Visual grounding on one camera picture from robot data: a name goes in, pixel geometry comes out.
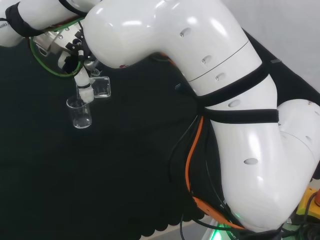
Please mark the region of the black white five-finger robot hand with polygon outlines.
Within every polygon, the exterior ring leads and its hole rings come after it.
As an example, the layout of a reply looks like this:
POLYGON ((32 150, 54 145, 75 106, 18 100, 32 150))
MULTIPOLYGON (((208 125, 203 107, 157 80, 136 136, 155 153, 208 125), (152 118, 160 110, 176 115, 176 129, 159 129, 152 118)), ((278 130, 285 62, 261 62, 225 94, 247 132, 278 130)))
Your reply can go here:
POLYGON ((84 103, 94 100, 94 90, 90 81, 89 71, 85 67, 90 51, 83 36, 72 40, 59 40, 61 54, 58 59, 58 67, 73 77, 77 87, 77 95, 84 103))

